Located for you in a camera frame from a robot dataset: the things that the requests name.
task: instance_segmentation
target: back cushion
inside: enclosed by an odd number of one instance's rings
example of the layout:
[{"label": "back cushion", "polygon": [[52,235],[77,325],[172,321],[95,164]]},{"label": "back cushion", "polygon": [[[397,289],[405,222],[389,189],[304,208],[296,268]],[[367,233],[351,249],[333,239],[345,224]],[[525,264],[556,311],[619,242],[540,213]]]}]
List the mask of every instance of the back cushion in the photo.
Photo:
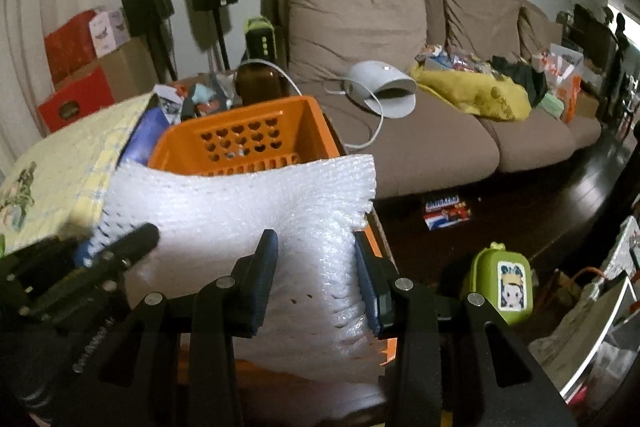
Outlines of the back cushion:
[{"label": "back cushion", "polygon": [[289,0],[289,71],[323,80],[362,60],[407,70],[426,33],[424,0]]},{"label": "back cushion", "polygon": [[520,55],[525,60],[539,51],[548,48],[549,44],[560,44],[562,26],[551,22],[545,13],[535,4],[527,0],[514,0],[520,3],[518,32],[520,33]]},{"label": "back cushion", "polygon": [[443,0],[424,0],[427,10],[427,42],[444,44],[447,41],[447,22]]},{"label": "back cushion", "polygon": [[483,60],[494,55],[520,57],[516,0],[444,0],[447,44],[475,53]]}]

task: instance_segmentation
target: plastic bag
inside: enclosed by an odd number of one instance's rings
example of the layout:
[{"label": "plastic bag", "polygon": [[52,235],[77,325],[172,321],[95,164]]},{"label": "plastic bag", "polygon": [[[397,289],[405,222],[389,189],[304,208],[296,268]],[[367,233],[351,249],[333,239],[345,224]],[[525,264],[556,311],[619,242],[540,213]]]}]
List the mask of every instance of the plastic bag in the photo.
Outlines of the plastic bag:
[{"label": "plastic bag", "polygon": [[582,59],[544,51],[532,58],[532,64],[536,71],[545,71],[549,92],[564,104],[560,119],[564,123],[569,123],[575,116],[575,105],[580,93],[584,67]]}]

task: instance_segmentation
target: cardboard box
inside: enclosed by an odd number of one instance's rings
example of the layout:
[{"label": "cardboard box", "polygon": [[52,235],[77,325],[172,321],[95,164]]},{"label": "cardboard box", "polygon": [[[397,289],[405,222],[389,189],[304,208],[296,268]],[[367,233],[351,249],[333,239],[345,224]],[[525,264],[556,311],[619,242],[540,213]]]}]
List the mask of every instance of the cardboard box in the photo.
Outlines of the cardboard box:
[{"label": "cardboard box", "polygon": [[102,68],[68,84],[38,106],[38,111],[51,132],[85,116],[113,105],[111,89]]},{"label": "cardboard box", "polygon": [[94,44],[89,31],[89,21],[94,17],[93,10],[79,13],[44,37],[44,50],[54,85],[95,60]]},{"label": "cardboard box", "polygon": [[111,96],[122,102],[139,94],[150,92],[158,83],[158,76],[144,39],[135,37],[116,51],[94,60],[56,85],[63,89],[79,78],[84,78],[101,67],[107,78]]},{"label": "cardboard box", "polygon": [[130,39],[127,25],[122,16],[122,9],[98,13],[89,22],[89,32],[94,42],[97,58],[116,51]]},{"label": "cardboard box", "polygon": [[575,116],[583,116],[585,118],[594,118],[598,112],[600,102],[597,98],[581,91],[575,102]]}]

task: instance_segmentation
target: yellow blanket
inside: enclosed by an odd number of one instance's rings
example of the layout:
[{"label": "yellow blanket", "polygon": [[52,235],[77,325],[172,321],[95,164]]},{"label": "yellow blanket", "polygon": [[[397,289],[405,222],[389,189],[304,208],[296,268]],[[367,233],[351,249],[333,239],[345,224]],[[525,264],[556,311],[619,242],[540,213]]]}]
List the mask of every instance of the yellow blanket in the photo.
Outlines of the yellow blanket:
[{"label": "yellow blanket", "polygon": [[150,94],[144,94],[82,118],[36,143],[18,159],[0,194],[34,162],[33,206],[19,232],[0,223],[7,253],[49,235],[91,233],[120,153],[150,99]]},{"label": "yellow blanket", "polygon": [[409,71],[421,89],[467,114],[494,120],[525,120],[531,106],[524,87],[508,76],[504,80],[468,71],[429,71],[417,62]]}]

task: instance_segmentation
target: white box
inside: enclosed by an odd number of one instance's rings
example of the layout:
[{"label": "white box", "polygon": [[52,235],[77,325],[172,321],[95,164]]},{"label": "white box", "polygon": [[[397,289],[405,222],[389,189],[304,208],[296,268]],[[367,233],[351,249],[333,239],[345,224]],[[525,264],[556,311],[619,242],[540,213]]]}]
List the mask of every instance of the white box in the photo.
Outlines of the white box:
[{"label": "white box", "polygon": [[588,82],[589,84],[591,84],[593,89],[595,89],[596,94],[598,95],[600,94],[600,91],[602,90],[601,74],[593,73],[593,71],[591,71],[589,68],[584,68],[584,70],[582,71],[582,79],[585,82]]},{"label": "white box", "polygon": [[98,58],[116,51],[130,39],[122,9],[98,13],[89,22],[89,32]]}]

